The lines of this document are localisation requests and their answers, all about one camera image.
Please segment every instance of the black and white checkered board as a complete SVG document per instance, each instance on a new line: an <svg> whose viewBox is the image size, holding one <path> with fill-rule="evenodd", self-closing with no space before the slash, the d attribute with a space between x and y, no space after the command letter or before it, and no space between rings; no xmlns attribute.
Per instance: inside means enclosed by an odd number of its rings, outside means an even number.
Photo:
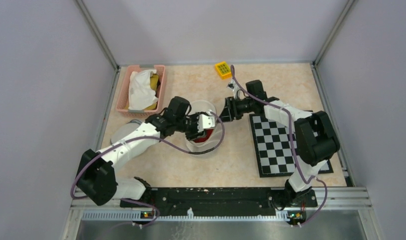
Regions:
<svg viewBox="0 0 406 240"><path fill-rule="evenodd" d="M288 136L288 128L263 116L250 114L259 175L265 177L290 176L295 171L294 160ZM293 135L294 146L297 146ZM332 173L331 163L327 162L320 174Z"/></svg>

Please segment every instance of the red object in bowl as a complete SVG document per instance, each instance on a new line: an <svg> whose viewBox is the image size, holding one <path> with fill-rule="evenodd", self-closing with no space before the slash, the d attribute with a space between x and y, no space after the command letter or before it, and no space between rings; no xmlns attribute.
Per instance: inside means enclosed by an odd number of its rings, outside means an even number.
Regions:
<svg viewBox="0 0 406 240"><path fill-rule="evenodd" d="M205 137L197 138L193 142L195 142L196 144L199 144L199 143L204 143L205 141L207 141L209 139L210 135L212 135L213 129L206 129L205 131L206 131Z"/></svg>

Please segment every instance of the pink basket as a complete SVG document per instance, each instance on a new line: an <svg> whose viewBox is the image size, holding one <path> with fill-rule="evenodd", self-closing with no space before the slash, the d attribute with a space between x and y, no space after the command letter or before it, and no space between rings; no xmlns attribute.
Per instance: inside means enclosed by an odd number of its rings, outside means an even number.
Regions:
<svg viewBox="0 0 406 240"><path fill-rule="evenodd" d="M139 65L130 65L126 69L125 77L123 78L122 86L120 87L119 98L117 99L116 110L120 112L125 117L148 117L153 114L158 114L163 109L163 97L164 90L166 88L166 75L164 65L154 65L154 69L157 70L159 75L160 85L156 91L156 97L158 97L157 107L154 110L129 110L129 82L131 74L133 71L140 72L141 68Z"/></svg>

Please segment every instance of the table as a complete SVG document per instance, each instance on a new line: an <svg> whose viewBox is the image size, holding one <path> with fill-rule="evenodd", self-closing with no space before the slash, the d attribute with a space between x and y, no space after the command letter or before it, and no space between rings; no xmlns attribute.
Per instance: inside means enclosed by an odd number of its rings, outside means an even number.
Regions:
<svg viewBox="0 0 406 240"><path fill-rule="evenodd" d="M251 80L261 80L268 97L280 98L302 110L323 110L308 63L236 64L235 71L242 85ZM122 67L107 120L103 148L110 144L111 135L132 119L115 110L125 72L126 67ZM207 100L216 106L220 114L225 97L232 96L232 91L226 87L229 80L221 80L214 65L166 66L166 74L163 107L174 96L181 96L190 102ZM140 177L152 187L283 187L289 177L259 177L248 116L226 123L225 128L224 142L210 157L200 159L159 143L130 160L116 173L116 177ZM177 132L166 139L186 149L183 133ZM319 178L329 187L346 186L337 154L330 161L334 173L321 174ZM321 186L316 181L313 185Z"/></svg>

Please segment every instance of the gray wall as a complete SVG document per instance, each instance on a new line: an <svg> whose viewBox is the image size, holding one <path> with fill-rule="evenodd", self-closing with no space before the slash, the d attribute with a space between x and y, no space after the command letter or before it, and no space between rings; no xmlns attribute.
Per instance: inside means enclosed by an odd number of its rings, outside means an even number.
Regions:
<svg viewBox="0 0 406 240"><path fill-rule="evenodd" d="M84 0L118 64L312 61L346 0Z"/></svg>
<svg viewBox="0 0 406 240"><path fill-rule="evenodd" d="M71 0L0 0L0 239L56 240L113 70Z"/></svg>
<svg viewBox="0 0 406 240"><path fill-rule="evenodd" d="M359 1L320 66L354 178L406 239L406 0Z"/></svg>

